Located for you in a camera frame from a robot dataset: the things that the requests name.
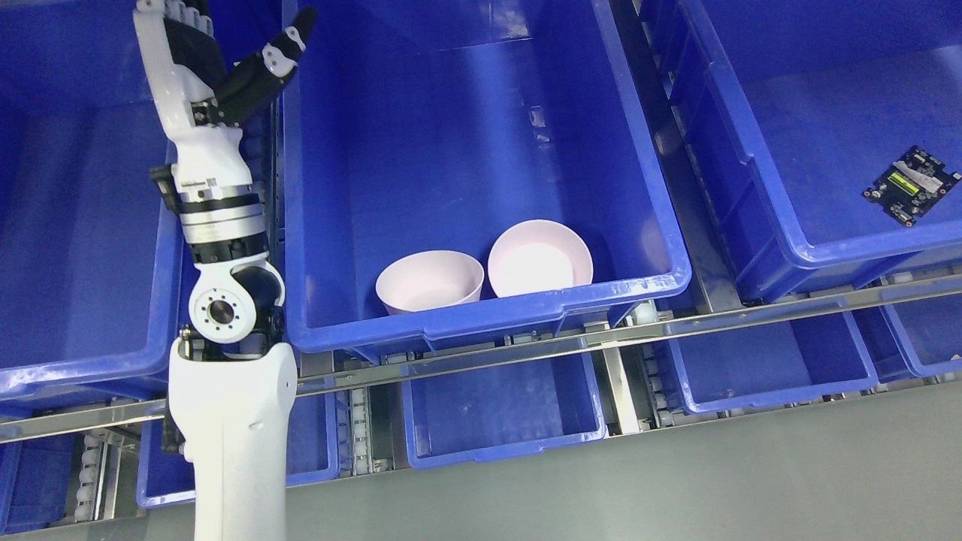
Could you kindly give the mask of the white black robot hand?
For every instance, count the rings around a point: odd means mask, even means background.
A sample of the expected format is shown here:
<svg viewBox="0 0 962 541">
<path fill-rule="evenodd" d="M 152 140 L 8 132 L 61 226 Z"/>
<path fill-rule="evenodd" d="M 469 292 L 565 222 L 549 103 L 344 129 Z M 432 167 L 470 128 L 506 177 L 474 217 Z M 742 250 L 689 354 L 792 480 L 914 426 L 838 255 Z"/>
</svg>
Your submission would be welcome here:
<svg viewBox="0 0 962 541">
<path fill-rule="evenodd" d="M 289 26 L 235 66 L 227 66 L 213 21 L 183 1 L 140 1 L 135 34 L 165 136 L 188 182 L 243 175 L 244 123 L 292 81 L 319 14 L 299 11 Z"/>
</svg>

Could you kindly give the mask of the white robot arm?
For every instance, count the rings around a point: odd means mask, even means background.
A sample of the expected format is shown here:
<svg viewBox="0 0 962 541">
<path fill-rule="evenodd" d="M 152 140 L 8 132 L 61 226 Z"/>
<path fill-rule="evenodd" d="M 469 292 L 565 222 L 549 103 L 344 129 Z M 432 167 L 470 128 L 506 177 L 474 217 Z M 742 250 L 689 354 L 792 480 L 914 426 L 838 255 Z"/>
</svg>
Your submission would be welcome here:
<svg viewBox="0 0 962 541">
<path fill-rule="evenodd" d="M 274 329 L 284 305 L 241 130 L 165 119 L 159 172 L 199 272 L 171 345 L 168 408 L 195 471 L 196 540 L 285 540 L 286 435 L 298 368 Z"/>
</svg>

